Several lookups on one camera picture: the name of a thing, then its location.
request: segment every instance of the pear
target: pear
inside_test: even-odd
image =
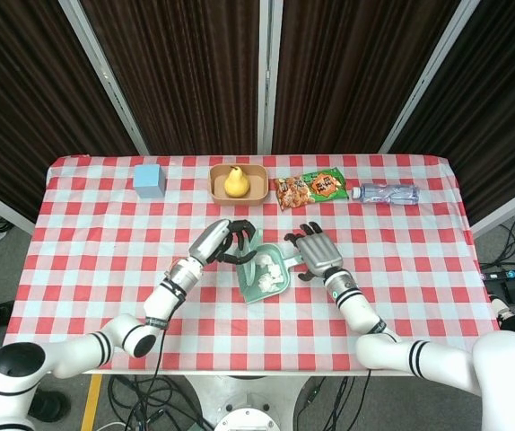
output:
[[[223,188],[231,198],[241,198],[248,193],[249,180],[239,166],[232,166],[228,178],[226,178]]]

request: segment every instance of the snack bag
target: snack bag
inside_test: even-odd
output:
[[[305,173],[298,177],[277,178],[275,195],[282,211],[314,202],[347,198],[345,178],[337,168]]]

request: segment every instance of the white debris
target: white debris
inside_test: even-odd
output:
[[[261,290],[262,292],[275,292],[277,290],[276,285],[284,282],[284,277],[282,276],[281,268],[279,267],[279,265],[276,265],[273,262],[268,265],[260,266],[262,268],[267,266],[267,273],[263,274],[257,281],[259,290]]]
[[[276,264],[267,265],[267,272],[269,272],[272,277],[280,277],[282,275],[282,269]]]
[[[274,262],[272,261],[271,256],[266,253],[258,253],[256,257],[254,258],[254,261],[258,266],[263,268],[266,265],[272,265]]]

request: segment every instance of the wooden bowl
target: wooden bowl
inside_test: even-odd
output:
[[[229,197],[223,188],[223,184],[226,178],[228,178],[232,166],[239,166],[249,180],[248,193],[241,198]],[[247,205],[254,207],[261,205],[269,191],[266,168],[261,164],[247,163],[223,163],[212,166],[208,178],[208,187],[212,199],[218,205]]]

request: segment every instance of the plastic water bottle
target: plastic water bottle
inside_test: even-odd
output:
[[[362,203],[415,205],[419,202],[419,189],[413,184],[362,184],[354,187],[351,195]]]

